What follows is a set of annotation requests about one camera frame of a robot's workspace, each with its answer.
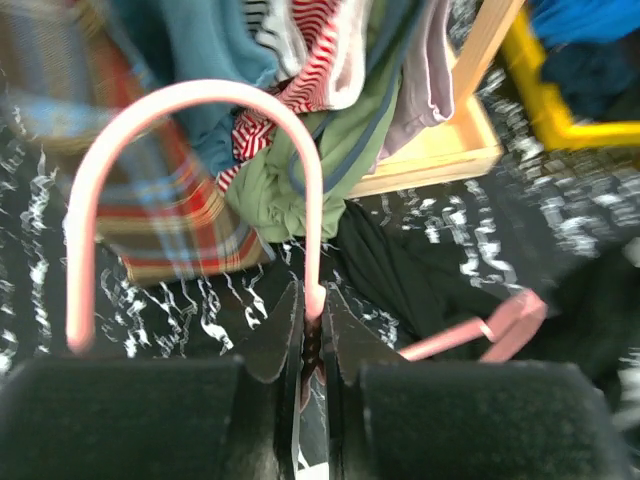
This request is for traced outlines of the black garment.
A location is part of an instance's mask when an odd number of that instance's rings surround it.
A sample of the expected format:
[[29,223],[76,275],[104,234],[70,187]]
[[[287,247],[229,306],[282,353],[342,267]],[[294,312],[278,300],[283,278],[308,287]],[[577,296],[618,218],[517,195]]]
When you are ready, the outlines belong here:
[[[460,272],[458,245],[391,235],[355,203],[347,203],[334,243],[350,284],[417,340],[471,317],[486,320],[502,302]],[[515,359],[574,363],[592,380],[616,374],[620,357],[639,343],[639,269],[624,245],[574,267],[550,296],[557,314]]]

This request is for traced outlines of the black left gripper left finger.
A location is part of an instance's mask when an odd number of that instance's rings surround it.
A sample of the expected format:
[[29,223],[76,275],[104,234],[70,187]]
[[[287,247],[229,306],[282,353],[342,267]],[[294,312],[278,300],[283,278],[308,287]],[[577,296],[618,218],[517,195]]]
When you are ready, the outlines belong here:
[[268,319],[236,347],[245,370],[234,408],[240,479],[294,479],[298,470],[302,284],[290,282]]

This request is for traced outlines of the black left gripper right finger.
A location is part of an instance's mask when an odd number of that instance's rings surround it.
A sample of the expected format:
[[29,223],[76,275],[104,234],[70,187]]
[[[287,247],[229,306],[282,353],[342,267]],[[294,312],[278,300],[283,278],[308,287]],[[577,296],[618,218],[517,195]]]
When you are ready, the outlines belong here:
[[408,364],[350,310],[335,285],[326,287],[322,353],[326,372],[326,431],[331,479],[392,479],[399,439],[395,418],[406,409]]

